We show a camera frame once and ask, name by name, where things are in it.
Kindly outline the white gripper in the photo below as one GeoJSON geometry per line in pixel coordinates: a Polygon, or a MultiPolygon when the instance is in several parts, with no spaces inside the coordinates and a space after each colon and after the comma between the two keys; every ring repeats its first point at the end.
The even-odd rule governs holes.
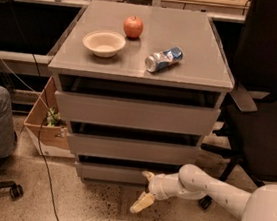
{"type": "Polygon", "coordinates": [[[176,173],[173,174],[157,174],[154,175],[151,171],[142,171],[142,175],[149,181],[149,192],[142,192],[138,200],[132,204],[129,209],[132,214],[141,212],[143,209],[151,206],[155,199],[162,201],[170,197],[176,197],[181,191],[182,184],[178,180],[176,173]]]}

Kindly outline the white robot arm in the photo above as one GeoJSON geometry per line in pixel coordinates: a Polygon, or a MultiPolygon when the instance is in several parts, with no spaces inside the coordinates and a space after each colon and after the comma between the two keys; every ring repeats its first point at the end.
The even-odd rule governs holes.
{"type": "Polygon", "coordinates": [[[263,185],[248,193],[216,180],[193,164],[169,175],[150,171],[143,175],[148,180],[147,190],[131,206],[132,213],[171,197],[197,200],[209,196],[240,221],[277,221],[277,185],[263,185]]]}

